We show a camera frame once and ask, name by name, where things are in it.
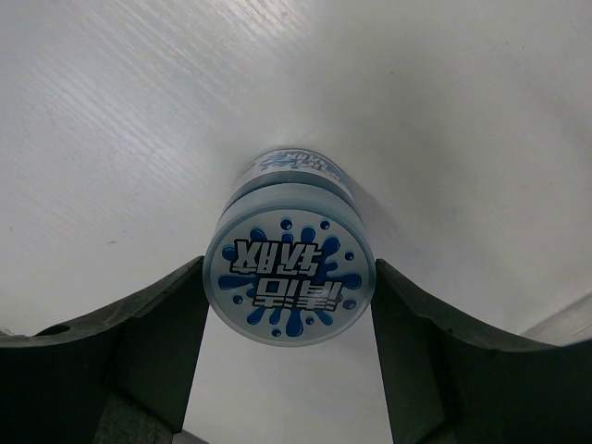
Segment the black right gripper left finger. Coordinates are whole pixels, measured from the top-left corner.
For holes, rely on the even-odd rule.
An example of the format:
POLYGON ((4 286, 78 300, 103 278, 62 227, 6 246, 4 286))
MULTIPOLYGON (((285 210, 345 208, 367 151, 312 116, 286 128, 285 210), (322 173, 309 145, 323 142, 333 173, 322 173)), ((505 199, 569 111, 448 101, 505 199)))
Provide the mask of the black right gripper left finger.
POLYGON ((5 443, 170 443, 182 430, 208 303, 195 258, 149 287, 32 335, 1 336, 5 443))

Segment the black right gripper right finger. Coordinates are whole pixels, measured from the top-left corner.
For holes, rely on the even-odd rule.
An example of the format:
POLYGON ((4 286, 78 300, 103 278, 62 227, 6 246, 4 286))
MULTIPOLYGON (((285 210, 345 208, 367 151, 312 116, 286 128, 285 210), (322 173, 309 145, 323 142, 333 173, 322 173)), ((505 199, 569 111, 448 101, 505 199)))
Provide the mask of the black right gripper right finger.
POLYGON ((372 318, 397 443, 587 443, 591 344, 484 323, 376 262, 372 318))

